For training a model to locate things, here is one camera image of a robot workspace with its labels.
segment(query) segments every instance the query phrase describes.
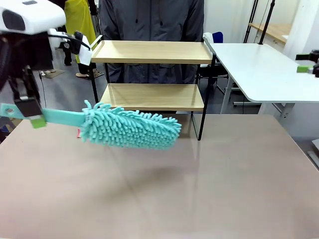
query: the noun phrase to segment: black cable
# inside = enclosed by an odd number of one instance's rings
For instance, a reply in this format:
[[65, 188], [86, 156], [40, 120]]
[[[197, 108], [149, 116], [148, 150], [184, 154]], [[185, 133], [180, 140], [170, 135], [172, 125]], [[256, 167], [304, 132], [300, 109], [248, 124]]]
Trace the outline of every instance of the black cable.
[[38, 73], [39, 73], [40, 81], [41, 81], [41, 83], [42, 83], [44, 103], [45, 103], [45, 107], [46, 107], [45, 92], [44, 92], [44, 85], [43, 85], [43, 81], [42, 81], [42, 76], [41, 76], [41, 74], [40, 74], [40, 72], [39, 72], [39, 71], [38, 71]]
[[257, 33], [256, 33], [256, 36], [255, 36], [254, 43], [256, 42], [256, 38], [257, 38], [257, 35], [258, 35], [258, 33], [259, 33], [260, 26], [261, 26], [261, 24], [263, 23], [263, 20], [264, 20], [264, 17], [265, 17], [266, 11], [267, 11], [268, 4], [269, 4], [269, 0], [267, 1], [266, 9], [265, 9], [265, 11], [264, 11], [263, 18], [261, 19], [261, 22], [260, 22], [259, 28], [257, 29]]

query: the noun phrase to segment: shelf leg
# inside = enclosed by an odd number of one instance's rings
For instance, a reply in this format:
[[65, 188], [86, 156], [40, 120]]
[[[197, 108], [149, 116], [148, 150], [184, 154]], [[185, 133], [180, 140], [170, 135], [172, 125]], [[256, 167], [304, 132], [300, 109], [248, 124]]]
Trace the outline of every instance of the shelf leg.
[[107, 83], [110, 83], [108, 63], [104, 63], [104, 70], [105, 70], [106, 81], [107, 81]]
[[203, 134], [203, 129], [204, 129], [204, 124], [205, 124], [205, 117], [206, 117], [206, 111], [207, 111], [207, 106], [208, 106], [208, 101], [209, 101], [209, 95], [210, 95], [210, 91], [211, 91], [211, 87], [213, 85], [212, 83], [212, 75], [213, 75], [213, 71], [214, 71], [214, 67], [215, 67], [215, 63], [216, 63], [216, 54], [213, 54], [213, 59], [211, 61], [211, 74], [210, 77], [208, 78], [208, 82], [207, 82], [207, 89], [206, 89], [206, 95], [205, 95], [205, 102], [204, 102], [204, 109], [203, 109], [203, 114], [201, 117], [201, 122], [200, 122], [200, 128], [199, 128], [199, 133], [197, 133], [196, 130], [196, 121], [193, 115], [193, 112], [190, 113], [191, 116], [191, 121], [193, 123], [194, 126], [194, 130], [195, 130], [195, 134], [197, 137], [197, 140], [200, 141], [202, 134]]
[[90, 80], [91, 80], [91, 83], [92, 83], [95, 103], [98, 103], [99, 102], [99, 97], [98, 97], [98, 93], [96, 91], [95, 78], [94, 78], [93, 68], [91, 67], [91, 65], [89, 66], [89, 70], [90, 70]]

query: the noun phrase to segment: shelf board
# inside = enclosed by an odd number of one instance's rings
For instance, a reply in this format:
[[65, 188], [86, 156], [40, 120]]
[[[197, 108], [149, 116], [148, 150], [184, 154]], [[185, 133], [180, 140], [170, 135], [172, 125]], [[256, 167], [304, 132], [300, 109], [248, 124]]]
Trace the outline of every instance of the shelf board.
[[211, 64], [212, 55], [201, 42], [101, 41], [95, 63]]
[[110, 83], [101, 102], [135, 111], [197, 111], [204, 103], [197, 85]]

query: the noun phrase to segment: table leg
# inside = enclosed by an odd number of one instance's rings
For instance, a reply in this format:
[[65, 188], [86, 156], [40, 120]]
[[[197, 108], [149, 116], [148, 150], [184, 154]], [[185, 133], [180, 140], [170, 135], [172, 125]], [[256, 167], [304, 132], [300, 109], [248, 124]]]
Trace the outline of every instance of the table leg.
[[224, 96], [224, 100], [223, 100], [223, 105], [222, 105], [221, 111], [220, 111], [221, 114], [225, 114], [226, 113], [227, 105], [228, 105], [229, 98], [230, 98], [231, 86], [232, 86], [233, 83], [234, 83], [233, 78], [231, 76], [229, 76], [228, 84], [227, 84], [227, 87], [226, 87], [225, 96]]

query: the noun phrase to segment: white table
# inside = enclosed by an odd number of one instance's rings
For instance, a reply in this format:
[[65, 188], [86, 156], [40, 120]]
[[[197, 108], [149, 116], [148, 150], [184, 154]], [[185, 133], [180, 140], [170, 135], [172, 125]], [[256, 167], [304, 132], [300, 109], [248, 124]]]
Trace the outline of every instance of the white table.
[[272, 47], [247, 43], [211, 47], [230, 76], [221, 114], [226, 113], [233, 82], [248, 100], [273, 103], [282, 118], [287, 117], [294, 103], [319, 102], [319, 79], [297, 73], [297, 63]]

